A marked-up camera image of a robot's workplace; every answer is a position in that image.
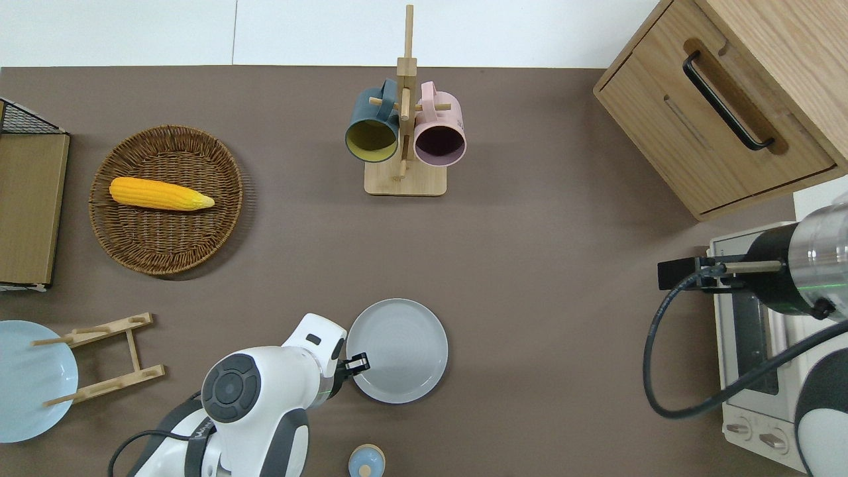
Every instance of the mug handle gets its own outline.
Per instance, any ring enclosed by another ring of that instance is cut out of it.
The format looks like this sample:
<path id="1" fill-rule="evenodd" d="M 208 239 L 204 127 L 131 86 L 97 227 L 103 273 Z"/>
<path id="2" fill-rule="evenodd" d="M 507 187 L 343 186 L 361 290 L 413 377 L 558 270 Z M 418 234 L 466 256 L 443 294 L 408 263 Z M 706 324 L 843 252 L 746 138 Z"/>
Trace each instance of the mug handle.
<path id="1" fill-rule="evenodd" d="M 428 81 L 421 84 L 421 112 L 425 122 L 438 119 L 436 115 L 436 83 Z"/>
<path id="2" fill-rule="evenodd" d="M 380 104 L 380 109 L 377 111 L 377 119 L 386 121 L 388 117 L 392 115 L 394 112 L 394 104 L 398 99 L 398 83 L 395 81 L 389 80 L 382 82 L 382 88 L 380 89 L 380 97 L 382 99 L 382 104 Z"/>

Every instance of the wicker basket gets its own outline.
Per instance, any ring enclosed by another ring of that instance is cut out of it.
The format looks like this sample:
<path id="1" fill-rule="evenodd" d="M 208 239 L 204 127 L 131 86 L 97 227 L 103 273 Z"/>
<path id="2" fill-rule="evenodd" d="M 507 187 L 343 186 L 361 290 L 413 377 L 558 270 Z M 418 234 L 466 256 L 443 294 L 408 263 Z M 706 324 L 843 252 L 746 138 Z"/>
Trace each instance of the wicker basket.
<path id="1" fill-rule="evenodd" d="M 215 200 L 190 212 L 118 204 L 116 177 L 139 177 L 193 188 Z M 159 126 L 112 149 L 94 176 L 88 212 L 98 242 L 124 267 L 148 275 L 184 272 L 227 240 L 242 210 L 242 175 L 226 146 L 187 126 Z"/>

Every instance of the plate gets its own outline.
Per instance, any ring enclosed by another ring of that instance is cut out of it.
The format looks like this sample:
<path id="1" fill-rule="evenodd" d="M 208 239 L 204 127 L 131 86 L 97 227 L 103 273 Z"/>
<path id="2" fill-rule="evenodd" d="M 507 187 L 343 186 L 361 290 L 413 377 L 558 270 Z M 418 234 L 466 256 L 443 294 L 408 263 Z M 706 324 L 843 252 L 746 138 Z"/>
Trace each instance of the plate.
<path id="1" fill-rule="evenodd" d="M 348 333 L 348 358 L 368 355 L 371 369 L 354 376 L 368 396 L 404 404 L 430 392 L 448 365 L 448 337 L 426 306 L 392 298 L 369 306 Z"/>
<path id="2" fill-rule="evenodd" d="M 31 439 L 52 428 L 71 401 L 44 407 L 44 401 L 76 392 L 74 353 L 65 343 L 32 346 L 33 340 L 58 338 L 32 322 L 0 322 L 0 442 Z"/>

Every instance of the yellow corn cob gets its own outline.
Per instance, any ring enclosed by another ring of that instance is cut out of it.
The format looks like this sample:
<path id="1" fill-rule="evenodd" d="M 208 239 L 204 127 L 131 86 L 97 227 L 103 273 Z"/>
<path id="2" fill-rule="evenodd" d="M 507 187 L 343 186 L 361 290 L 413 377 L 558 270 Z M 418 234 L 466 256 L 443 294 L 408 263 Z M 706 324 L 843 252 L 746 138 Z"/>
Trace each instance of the yellow corn cob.
<path id="1" fill-rule="evenodd" d="M 109 193 L 121 204 L 151 209 L 197 210 L 215 205 L 214 200 L 194 189 L 135 177 L 116 177 Z"/>

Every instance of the black drawer handle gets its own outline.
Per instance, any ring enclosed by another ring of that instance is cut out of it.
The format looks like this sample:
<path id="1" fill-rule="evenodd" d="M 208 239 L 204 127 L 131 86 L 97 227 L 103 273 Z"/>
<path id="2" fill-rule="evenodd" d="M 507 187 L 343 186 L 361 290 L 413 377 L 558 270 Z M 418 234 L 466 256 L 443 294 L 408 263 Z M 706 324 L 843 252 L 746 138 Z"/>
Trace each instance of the black drawer handle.
<path id="1" fill-rule="evenodd" d="M 757 142 L 746 130 L 745 127 L 742 126 L 742 123 L 736 119 L 736 116 L 728 109 L 728 107 L 724 104 L 721 98 L 716 95 L 716 92 L 712 91 L 710 85 L 706 84 L 703 78 L 700 77 L 697 71 L 695 71 L 694 66 L 692 65 L 692 60 L 698 58 L 700 55 L 699 50 L 695 50 L 686 61 L 683 62 L 683 73 L 686 74 L 686 77 L 692 81 L 692 84 L 698 88 L 701 96 L 706 99 L 706 102 L 712 106 L 712 108 L 722 117 L 724 123 L 728 125 L 731 131 L 734 132 L 736 137 L 742 141 L 742 144 L 745 145 L 746 148 L 752 151 L 758 151 L 762 148 L 770 146 L 774 143 L 774 137 L 770 137 L 766 139 L 764 143 Z"/>

